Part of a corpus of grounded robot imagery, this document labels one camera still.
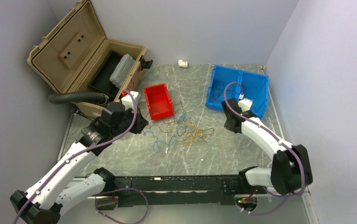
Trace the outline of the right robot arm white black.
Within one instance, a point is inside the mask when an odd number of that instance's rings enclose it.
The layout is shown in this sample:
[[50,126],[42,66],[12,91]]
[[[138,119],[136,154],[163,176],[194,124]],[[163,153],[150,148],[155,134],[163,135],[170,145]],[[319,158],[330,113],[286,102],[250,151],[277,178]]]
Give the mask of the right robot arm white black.
[[221,103],[226,121],[224,127],[255,142],[272,160],[271,168],[246,168],[238,174],[238,189],[250,193],[256,186],[274,188],[281,195],[302,190],[313,183],[307,149],[293,145],[266,127],[250,110],[243,111],[235,98]]

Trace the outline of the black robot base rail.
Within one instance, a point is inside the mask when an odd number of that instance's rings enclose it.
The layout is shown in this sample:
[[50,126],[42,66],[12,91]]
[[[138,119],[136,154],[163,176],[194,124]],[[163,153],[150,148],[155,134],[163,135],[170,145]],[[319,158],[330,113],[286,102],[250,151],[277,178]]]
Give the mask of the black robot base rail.
[[105,168],[93,173],[106,181],[98,195],[116,199],[120,208],[201,203],[254,208],[256,197],[266,194],[261,186],[246,183],[242,175],[115,176]]

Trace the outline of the white pipe elbow fitting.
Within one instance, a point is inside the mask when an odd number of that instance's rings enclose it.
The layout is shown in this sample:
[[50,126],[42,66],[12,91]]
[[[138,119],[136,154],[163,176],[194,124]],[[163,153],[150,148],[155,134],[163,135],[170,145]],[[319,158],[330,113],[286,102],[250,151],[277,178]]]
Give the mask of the white pipe elbow fitting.
[[187,68],[188,67],[188,62],[187,61],[184,61],[182,59],[179,59],[177,61],[177,64],[180,68]]

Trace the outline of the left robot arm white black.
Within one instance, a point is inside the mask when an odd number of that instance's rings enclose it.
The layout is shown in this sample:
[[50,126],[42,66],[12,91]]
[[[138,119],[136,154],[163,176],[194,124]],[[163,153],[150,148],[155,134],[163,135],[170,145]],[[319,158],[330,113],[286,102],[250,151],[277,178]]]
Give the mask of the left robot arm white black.
[[121,186],[105,168],[97,168],[83,181],[68,187],[77,173],[96,159],[114,141],[131,132],[140,134],[148,121],[140,108],[111,103],[84,127],[66,154],[37,183],[25,191],[17,190],[10,201],[17,215],[27,224],[56,224],[60,217],[89,196],[110,195]]

